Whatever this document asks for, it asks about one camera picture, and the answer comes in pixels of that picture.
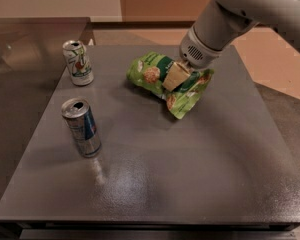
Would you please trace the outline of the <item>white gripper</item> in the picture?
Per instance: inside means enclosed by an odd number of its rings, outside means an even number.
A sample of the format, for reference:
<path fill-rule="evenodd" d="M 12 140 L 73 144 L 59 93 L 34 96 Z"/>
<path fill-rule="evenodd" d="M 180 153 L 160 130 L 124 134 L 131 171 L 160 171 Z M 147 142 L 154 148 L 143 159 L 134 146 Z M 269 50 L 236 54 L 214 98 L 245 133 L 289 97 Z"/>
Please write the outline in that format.
<path fill-rule="evenodd" d="M 180 56 L 194 69 L 207 68 L 221 55 L 220 51 L 206 46 L 196 35 L 191 27 L 180 44 Z M 190 77 L 190 69 L 185 61 L 174 62 L 168 70 L 163 82 L 163 87 L 173 91 Z"/>

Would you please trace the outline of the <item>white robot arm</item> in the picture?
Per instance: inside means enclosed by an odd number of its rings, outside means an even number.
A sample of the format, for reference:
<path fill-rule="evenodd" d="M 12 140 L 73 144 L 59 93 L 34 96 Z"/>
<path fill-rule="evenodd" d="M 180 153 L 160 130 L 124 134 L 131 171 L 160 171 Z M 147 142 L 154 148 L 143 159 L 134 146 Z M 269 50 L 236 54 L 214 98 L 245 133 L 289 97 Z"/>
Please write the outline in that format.
<path fill-rule="evenodd" d="M 205 69 L 237 37 L 266 25 L 300 53 L 300 0 L 211 0 L 180 44 L 182 61 L 168 71 L 171 91 L 193 70 Z"/>

